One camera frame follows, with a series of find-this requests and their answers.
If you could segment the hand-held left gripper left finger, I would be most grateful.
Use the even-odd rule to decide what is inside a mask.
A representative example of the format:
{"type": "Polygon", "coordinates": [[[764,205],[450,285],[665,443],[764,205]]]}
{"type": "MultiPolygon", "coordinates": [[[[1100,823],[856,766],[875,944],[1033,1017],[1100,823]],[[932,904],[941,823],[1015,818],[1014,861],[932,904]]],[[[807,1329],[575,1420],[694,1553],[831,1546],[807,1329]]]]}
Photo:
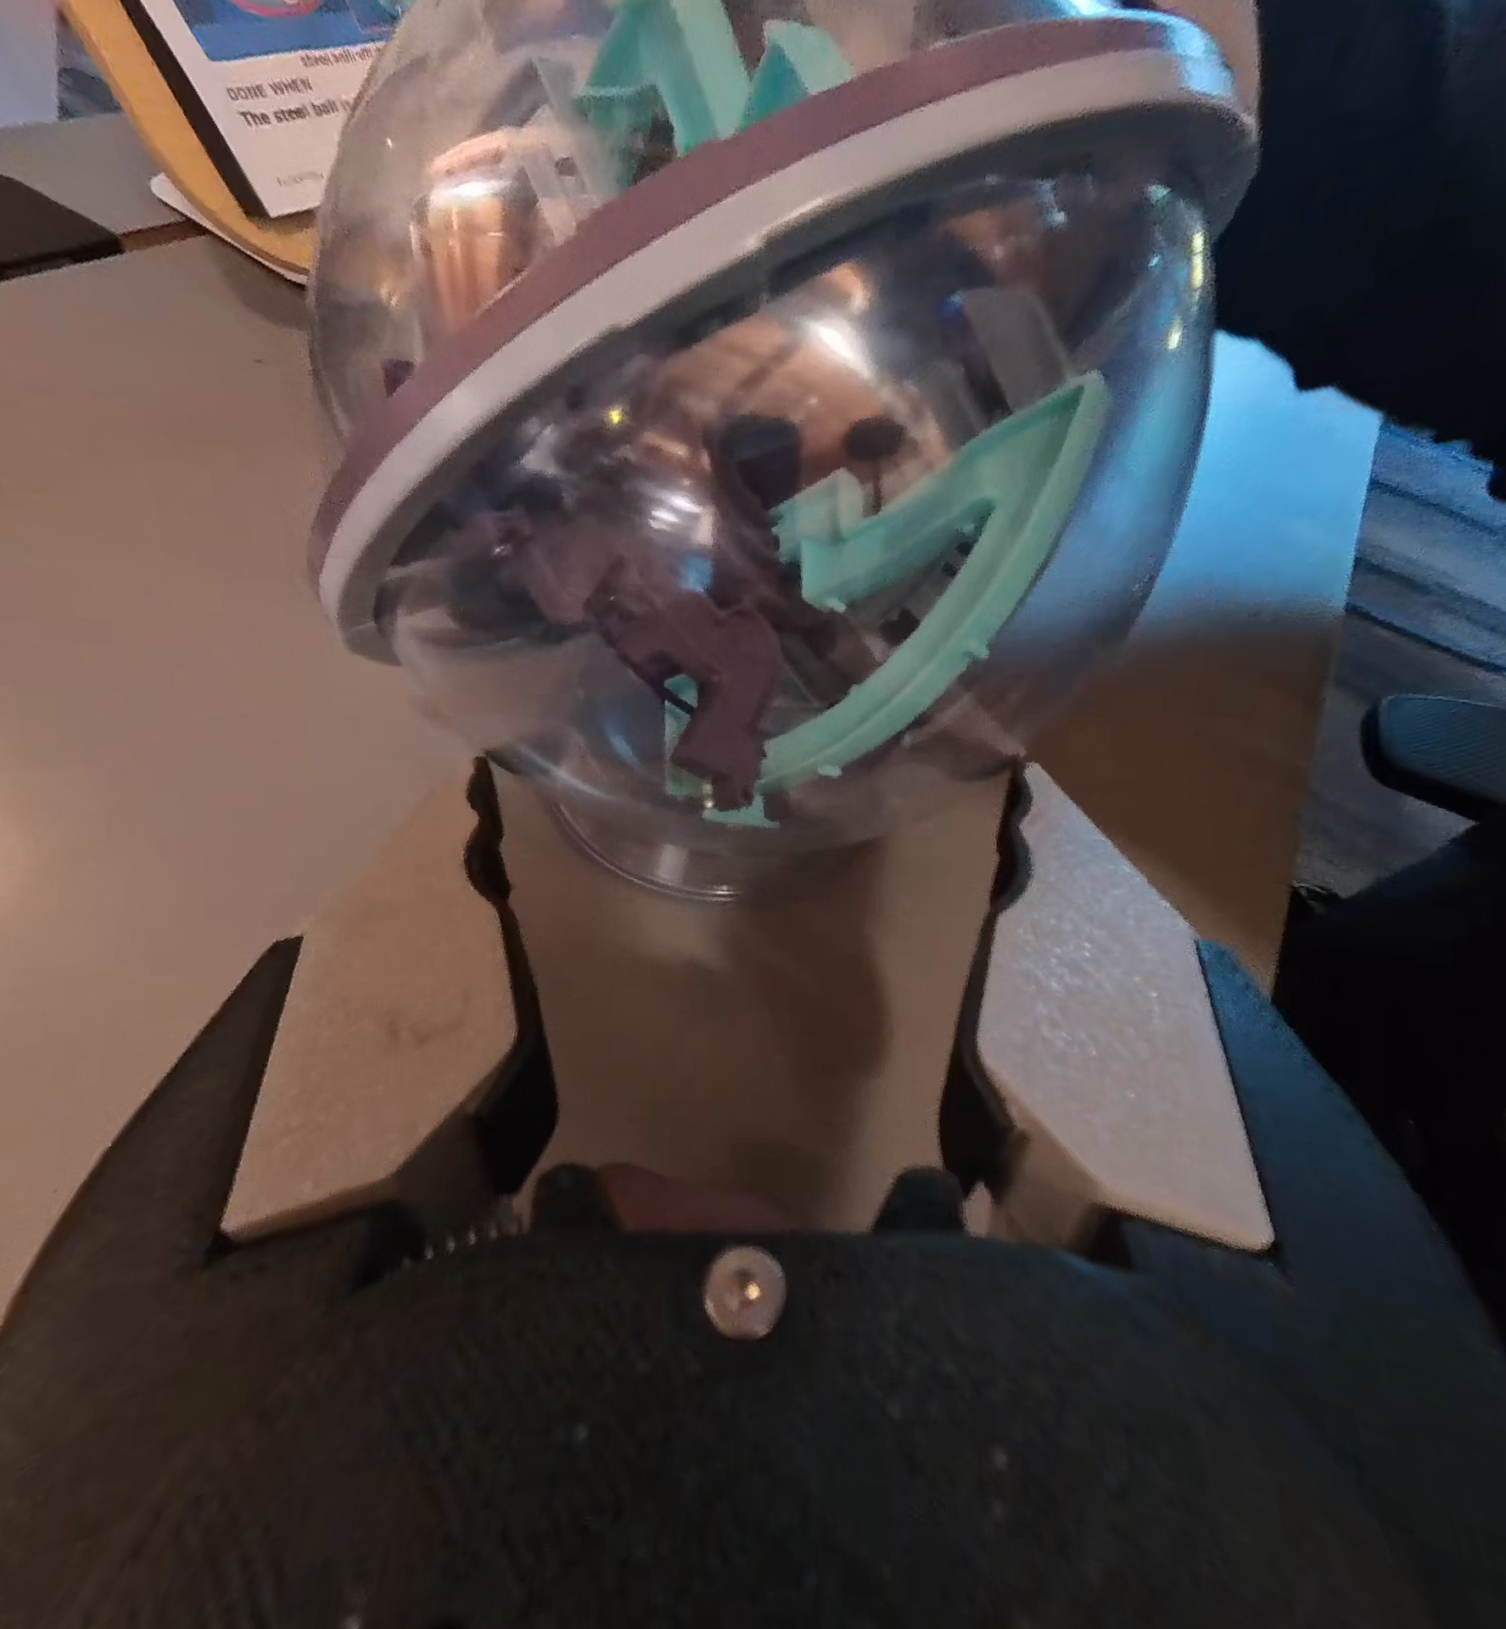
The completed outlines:
{"type": "Polygon", "coordinates": [[[429,1241],[514,1232],[557,1111],[479,760],[306,927],[222,1230],[275,1241],[394,1206],[429,1241]]]}

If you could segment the clear plastic ball stand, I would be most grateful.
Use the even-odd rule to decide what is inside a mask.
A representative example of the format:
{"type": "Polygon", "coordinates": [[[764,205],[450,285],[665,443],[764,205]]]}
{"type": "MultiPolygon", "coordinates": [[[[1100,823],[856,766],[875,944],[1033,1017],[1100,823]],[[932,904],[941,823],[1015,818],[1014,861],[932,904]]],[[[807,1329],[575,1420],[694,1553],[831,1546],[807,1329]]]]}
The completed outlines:
{"type": "Polygon", "coordinates": [[[772,889],[786,868],[779,854],[686,833],[672,816],[611,804],[549,797],[547,811],[569,845],[628,885],[672,899],[733,904],[772,889]]]}

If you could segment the clear plastic maze ball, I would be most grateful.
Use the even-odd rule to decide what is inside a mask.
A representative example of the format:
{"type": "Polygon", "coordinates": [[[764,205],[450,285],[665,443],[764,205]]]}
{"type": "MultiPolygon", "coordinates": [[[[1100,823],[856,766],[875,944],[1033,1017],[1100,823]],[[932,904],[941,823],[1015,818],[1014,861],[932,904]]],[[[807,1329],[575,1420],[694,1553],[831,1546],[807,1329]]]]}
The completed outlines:
{"type": "Polygon", "coordinates": [[[412,4],[309,578],[531,790],[779,854],[1028,757],[1184,516],[1258,4],[412,4]]]}

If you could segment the teal mesh chair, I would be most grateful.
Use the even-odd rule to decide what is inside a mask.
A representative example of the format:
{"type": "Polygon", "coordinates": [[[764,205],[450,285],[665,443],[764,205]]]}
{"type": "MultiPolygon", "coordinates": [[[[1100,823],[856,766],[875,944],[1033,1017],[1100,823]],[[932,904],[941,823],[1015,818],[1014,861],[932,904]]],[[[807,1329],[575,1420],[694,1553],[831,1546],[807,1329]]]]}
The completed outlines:
{"type": "Polygon", "coordinates": [[[1359,743],[1375,783],[1468,821],[1506,812],[1506,707],[1397,694],[1364,715],[1359,743]]]}

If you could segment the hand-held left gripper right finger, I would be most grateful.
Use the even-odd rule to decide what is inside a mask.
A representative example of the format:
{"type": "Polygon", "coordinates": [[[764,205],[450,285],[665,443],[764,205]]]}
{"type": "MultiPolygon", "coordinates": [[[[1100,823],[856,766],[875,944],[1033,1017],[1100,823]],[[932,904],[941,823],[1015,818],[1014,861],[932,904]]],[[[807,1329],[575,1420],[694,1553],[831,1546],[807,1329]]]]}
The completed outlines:
{"type": "Polygon", "coordinates": [[[1276,1239],[1192,927],[1040,769],[1005,795],[941,1154],[993,1239],[1276,1239]]]}

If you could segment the wooden clipboard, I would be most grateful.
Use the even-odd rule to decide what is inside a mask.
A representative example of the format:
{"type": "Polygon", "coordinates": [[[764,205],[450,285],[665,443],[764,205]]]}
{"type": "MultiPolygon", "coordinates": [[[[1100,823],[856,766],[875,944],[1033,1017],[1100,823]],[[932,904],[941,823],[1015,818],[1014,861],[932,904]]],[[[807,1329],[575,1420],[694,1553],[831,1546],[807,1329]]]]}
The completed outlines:
{"type": "Polygon", "coordinates": [[[158,174],[169,174],[212,217],[216,236],[275,275],[306,285],[316,252],[314,212],[278,221],[250,212],[252,186],[233,177],[229,143],[144,6],[66,2],[63,13],[158,174]]]}

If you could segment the printed instruction sheet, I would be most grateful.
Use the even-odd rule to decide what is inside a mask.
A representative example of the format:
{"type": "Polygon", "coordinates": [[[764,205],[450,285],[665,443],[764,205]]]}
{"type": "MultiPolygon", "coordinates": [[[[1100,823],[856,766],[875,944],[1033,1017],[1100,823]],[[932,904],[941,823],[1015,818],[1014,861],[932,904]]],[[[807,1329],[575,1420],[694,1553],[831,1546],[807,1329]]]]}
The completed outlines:
{"type": "Polygon", "coordinates": [[[344,120],[406,2],[125,2],[236,203],[276,223],[321,202],[344,120]]]}

